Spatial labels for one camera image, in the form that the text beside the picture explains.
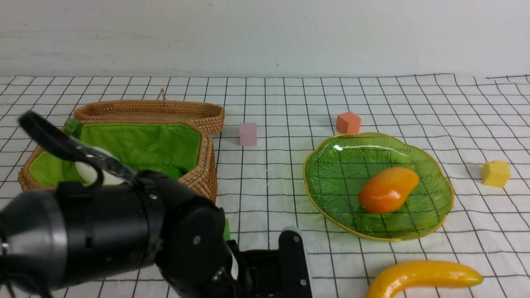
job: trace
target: toy banana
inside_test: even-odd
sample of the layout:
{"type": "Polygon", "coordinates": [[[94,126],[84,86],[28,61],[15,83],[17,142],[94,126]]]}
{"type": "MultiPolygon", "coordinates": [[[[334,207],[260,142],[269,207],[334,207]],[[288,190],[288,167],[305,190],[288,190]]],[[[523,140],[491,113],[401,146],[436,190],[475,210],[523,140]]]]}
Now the toy banana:
{"type": "Polygon", "coordinates": [[[371,284],[367,298],[392,298],[410,287],[464,288],[484,280],[473,268],[448,261],[411,261],[384,270],[371,284]]]}

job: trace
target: grid tablecloth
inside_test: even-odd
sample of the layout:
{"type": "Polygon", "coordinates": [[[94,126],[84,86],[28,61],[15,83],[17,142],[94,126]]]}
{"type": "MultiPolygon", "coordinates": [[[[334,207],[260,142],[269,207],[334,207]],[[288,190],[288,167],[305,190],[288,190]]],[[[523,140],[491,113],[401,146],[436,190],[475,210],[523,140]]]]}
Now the grid tablecloth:
{"type": "MultiPolygon", "coordinates": [[[[297,225],[306,238],[315,298],[364,297],[384,268],[408,260],[451,260],[485,276],[472,289],[418,288],[398,297],[528,297],[530,293],[530,81],[528,76],[453,74],[372,78],[0,77],[0,204],[21,188],[35,143],[17,127],[32,109],[57,126],[84,104],[116,99],[210,102],[226,108],[214,135],[219,189],[232,237],[242,249],[275,248],[297,225]],[[305,192],[302,163],[337,133],[336,115],[360,115],[362,132],[422,148],[456,193],[442,228],[404,242],[361,240],[325,220],[305,192]],[[238,145],[241,122],[258,125],[258,146],[238,145]],[[486,187],[480,168],[510,163],[504,189],[486,187]]],[[[7,297],[5,287],[0,297],[7,297]]],[[[109,277],[54,293],[67,298],[176,298],[156,270],[109,277]]],[[[20,293],[19,297],[28,295],[20,293]]]]}

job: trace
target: gold rim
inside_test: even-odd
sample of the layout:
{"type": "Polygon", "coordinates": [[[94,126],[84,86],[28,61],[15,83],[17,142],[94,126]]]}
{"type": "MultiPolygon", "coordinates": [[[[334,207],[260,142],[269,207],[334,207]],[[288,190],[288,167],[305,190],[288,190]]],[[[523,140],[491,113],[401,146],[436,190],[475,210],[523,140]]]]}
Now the gold rim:
{"type": "Polygon", "coordinates": [[[382,134],[382,133],[360,133],[360,134],[356,134],[356,135],[352,135],[352,134],[339,134],[339,135],[334,135],[334,136],[331,136],[327,139],[325,139],[324,141],[322,141],[322,143],[320,143],[320,145],[315,149],[313,150],[304,160],[304,165],[302,166],[302,177],[304,179],[304,184],[305,184],[305,191],[307,193],[307,196],[309,197],[309,200],[311,201],[311,203],[313,204],[313,206],[315,206],[315,208],[320,212],[322,213],[322,215],[324,215],[324,217],[326,217],[327,219],[329,219],[331,222],[333,222],[334,224],[336,224],[337,226],[341,227],[342,229],[356,235],[356,236],[359,236],[361,238],[365,238],[365,239],[370,239],[370,240],[376,240],[376,241],[386,241],[386,242],[396,242],[396,241],[403,241],[403,240],[413,240],[413,239],[418,239],[418,238],[421,238],[421,237],[425,237],[427,235],[430,235],[434,232],[436,232],[445,222],[445,218],[447,217],[447,214],[449,214],[449,212],[451,211],[451,209],[453,209],[453,204],[455,203],[455,190],[453,189],[453,185],[451,184],[451,182],[449,181],[449,179],[447,179],[447,177],[445,177],[444,175],[444,171],[443,169],[440,167],[440,164],[427,152],[425,152],[425,150],[423,149],[420,149],[416,146],[412,146],[412,145],[409,145],[403,141],[401,141],[400,139],[396,138],[396,137],[393,137],[391,135],[387,135],[387,134],[382,134]],[[452,199],[451,199],[451,205],[450,205],[450,208],[449,208],[449,211],[447,211],[446,214],[444,214],[444,217],[440,220],[440,223],[438,224],[438,226],[436,226],[436,228],[432,229],[431,231],[429,232],[426,232],[424,234],[421,234],[421,235],[418,235],[418,236],[412,236],[412,237],[406,237],[406,238],[378,238],[378,237],[373,237],[373,236],[369,236],[369,235],[364,235],[362,233],[359,233],[355,230],[352,230],[351,228],[339,223],[337,220],[335,220],[334,218],[332,218],[329,214],[327,214],[326,212],[324,212],[322,209],[320,209],[320,207],[318,206],[318,204],[315,202],[315,200],[313,199],[313,197],[311,196],[311,193],[309,191],[309,186],[307,185],[307,179],[305,177],[305,167],[307,165],[307,161],[309,160],[309,158],[311,157],[311,155],[313,155],[315,152],[317,152],[321,147],[322,145],[327,142],[328,140],[330,139],[333,139],[333,138],[337,138],[337,137],[342,137],[342,136],[361,136],[361,135],[367,135],[367,134],[371,134],[371,135],[381,135],[381,136],[385,136],[385,137],[389,137],[389,138],[392,138],[400,143],[402,143],[403,145],[405,146],[408,146],[408,147],[411,147],[411,148],[414,148],[414,149],[417,149],[425,154],[427,154],[427,156],[429,156],[429,158],[432,159],[432,161],[434,161],[434,163],[436,163],[436,166],[438,166],[438,171],[440,171],[440,174],[441,176],[445,179],[445,181],[447,181],[447,183],[449,184],[449,187],[451,189],[451,196],[452,196],[452,199]]]}

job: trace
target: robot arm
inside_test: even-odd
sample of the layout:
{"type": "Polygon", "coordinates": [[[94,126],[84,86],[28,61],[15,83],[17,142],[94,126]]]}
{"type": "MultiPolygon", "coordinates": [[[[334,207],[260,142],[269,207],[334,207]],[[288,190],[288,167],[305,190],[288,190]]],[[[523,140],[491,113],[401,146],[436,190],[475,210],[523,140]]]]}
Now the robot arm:
{"type": "Polygon", "coordinates": [[[45,150],[91,165],[98,179],[26,191],[1,211],[0,278],[9,289],[51,298],[52,290],[156,264],[181,298],[312,298],[300,233],[284,231],[278,250],[241,252],[223,239],[224,211],[185,185],[136,173],[34,112],[19,121],[45,150]],[[102,170],[126,182],[102,186],[102,170]]]}

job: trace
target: green glass plate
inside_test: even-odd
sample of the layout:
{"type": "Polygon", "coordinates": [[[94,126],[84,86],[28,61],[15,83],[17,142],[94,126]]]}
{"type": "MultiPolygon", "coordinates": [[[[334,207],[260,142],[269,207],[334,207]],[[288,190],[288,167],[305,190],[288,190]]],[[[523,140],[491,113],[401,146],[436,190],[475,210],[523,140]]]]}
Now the green glass plate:
{"type": "Polygon", "coordinates": [[[311,202],[324,216],[348,232],[373,240],[400,241],[434,232],[455,197],[451,183],[429,154],[380,133],[326,139],[305,160],[303,177],[311,202]],[[418,186],[398,211],[367,213],[359,204],[361,189],[392,166],[416,172],[418,186]]]}

